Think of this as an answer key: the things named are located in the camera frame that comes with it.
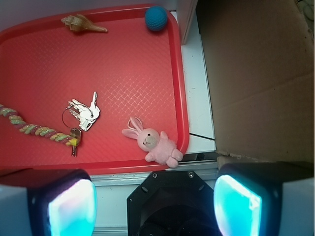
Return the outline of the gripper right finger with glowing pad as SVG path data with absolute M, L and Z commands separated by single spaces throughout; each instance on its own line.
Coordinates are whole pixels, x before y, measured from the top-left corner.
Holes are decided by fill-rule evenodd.
M 310 162 L 224 164 L 214 211 L 224 236 L 313 236 L 315 175 Z

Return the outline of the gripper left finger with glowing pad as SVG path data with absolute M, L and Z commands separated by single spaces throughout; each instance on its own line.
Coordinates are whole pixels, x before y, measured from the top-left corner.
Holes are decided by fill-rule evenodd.
M 96 187 L 81 169 L 2 169 L 2 236 L 91 236 Z

